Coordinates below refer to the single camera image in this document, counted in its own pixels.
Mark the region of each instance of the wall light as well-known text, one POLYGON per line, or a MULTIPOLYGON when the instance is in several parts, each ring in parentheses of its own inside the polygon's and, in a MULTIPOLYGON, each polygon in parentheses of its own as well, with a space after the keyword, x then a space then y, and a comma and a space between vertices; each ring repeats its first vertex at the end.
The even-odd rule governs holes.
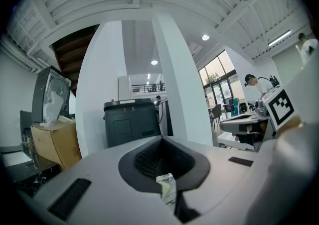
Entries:
POLYGON ((204 41, 208 40, 208 39, 209 39, 209 35, 206 35, 206 34, 203 35, 202 39, 203 39, 204 41))
POLYGON ((284 37, 290 35, 292 31, 291 30, 288 30, 285 34, 281 35, 280 37, 276 38, 274 41, 270 42, 268 44, 268 47, 272 46, 273 44, 277 43, 278 41, 280 41, 281 39, 283 39, 284 37))

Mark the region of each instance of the tree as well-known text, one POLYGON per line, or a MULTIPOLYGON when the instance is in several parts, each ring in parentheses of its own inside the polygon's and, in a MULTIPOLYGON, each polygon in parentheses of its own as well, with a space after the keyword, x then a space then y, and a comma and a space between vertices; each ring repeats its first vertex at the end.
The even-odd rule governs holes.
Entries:
POLYGON ((211 83, 214 82, 214 80, 217 78, 219 78, 218 72, 211 73, 210 76, 205 78, 206 84, 209 84, 209 82, 211 82, 211 83))

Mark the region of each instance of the white wall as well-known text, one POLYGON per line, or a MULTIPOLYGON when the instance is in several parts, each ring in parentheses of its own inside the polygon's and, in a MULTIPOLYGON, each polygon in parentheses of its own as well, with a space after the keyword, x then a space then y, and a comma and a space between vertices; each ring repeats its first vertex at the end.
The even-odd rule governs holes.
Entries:
POLYGON ((270 78, 270 76, 276 76, 279 81, 281 81, 276 66, 273 60, 269 57, 265 57, 262 59, 255 60, 255 64, 252 65, 247 60, 245 60, 241 55, 237 52, 233 51, 232 49, 226 47, 225 49, 231 59, 235 70, 238 74, 240 83, 242 85, 245 99, 246 101, 255 101, 259 99, 261 93, 255 86, 247 86, 245 87, 245 76, 247 74, 252 74, 255 77, 266 77, 270 78))
POLYGON ((100 24, 81 66, 76 97, 76 132, 82 157, 107 148, 104 103, 118 100, 118 77, 127 75, 122 24, 100 24))
POLYGON ((295 45, 272 57, 283 84, 287 84, 301 70, 303 62, 295 45))
POLYGON ((69 114, 75 113, 75 96, 72 92, 70 92, 69 99, 69 114))
POLYGON ((36 78, 0 53, 0 146, 20 145, 20 110, 31 112, 36 78))

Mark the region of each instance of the chair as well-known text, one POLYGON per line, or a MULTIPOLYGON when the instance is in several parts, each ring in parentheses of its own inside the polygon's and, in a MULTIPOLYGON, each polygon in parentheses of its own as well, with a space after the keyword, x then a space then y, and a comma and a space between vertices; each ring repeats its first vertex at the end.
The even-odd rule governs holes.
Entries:
POLYGON ((225 102, 226 102, 226 104, 224 105, 224 110, 225 110, 226 119, 227 119, 227 113, 234 111, 234 99, 228 98, 228 99, 225 99, 225 102))
POLYGON ((219 123, 220 123, 220 117, 221 117, 221 104, 217 104, 212 110, 211 112, 214 115, 213 123, 214 123, 214 129, 215 129, 215 119, 216 119, 216 123, 218 123, 217 119, 219 119, 219 123))

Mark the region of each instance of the black slot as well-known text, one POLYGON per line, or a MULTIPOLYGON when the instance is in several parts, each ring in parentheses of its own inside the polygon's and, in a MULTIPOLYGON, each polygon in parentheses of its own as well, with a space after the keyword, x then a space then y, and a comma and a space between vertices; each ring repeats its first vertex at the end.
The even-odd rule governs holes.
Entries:
POLYGON ((229 159, 229 161, 235 162, 235 163, 247 166, 247 167, 251 167, 251 165, 254 163, 254 161, 252 161, 252 160, 241 159, 241 158, 237 158, 237 157, 231 157, 229 159))
POLYGON ((89 180, 80 178, 76 179, 74 183, 72 183, 72 185, 49 208, 49 212, 65 221, 79 203, 90 184, 91 181, 89 180))

